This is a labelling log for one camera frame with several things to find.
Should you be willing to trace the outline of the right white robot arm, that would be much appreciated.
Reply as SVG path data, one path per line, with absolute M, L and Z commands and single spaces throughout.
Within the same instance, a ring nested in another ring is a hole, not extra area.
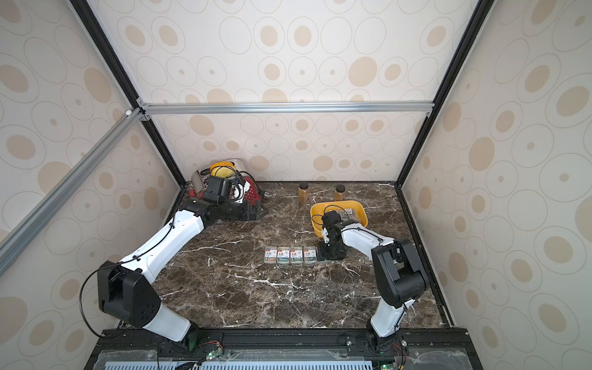
M 341 261 L 353 248 L 372 261 L 380 301 L 369 321 L 369 338 L 374 346 L 384 346 L 395 337 L 407 310 L 430 286 L 419 253 L 410 240 L 382 236 L 353 219 L 343 219 L 337 211 L 329 211 L 321 220 L 320 259 Z

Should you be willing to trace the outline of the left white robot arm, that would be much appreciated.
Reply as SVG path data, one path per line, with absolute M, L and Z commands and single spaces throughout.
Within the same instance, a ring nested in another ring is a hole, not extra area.
M 187 242 L 209 226 L 265 216 L 263 195 L 256 180 L 244 171 L 230 177 L 210 175 L 207 186 L 183 203 L 144 245 L 121 261 L 107 261 L 98 268 L 100 311 L 134 328 L 194 348 L 196 326 L 168 308 L 153 283 Z

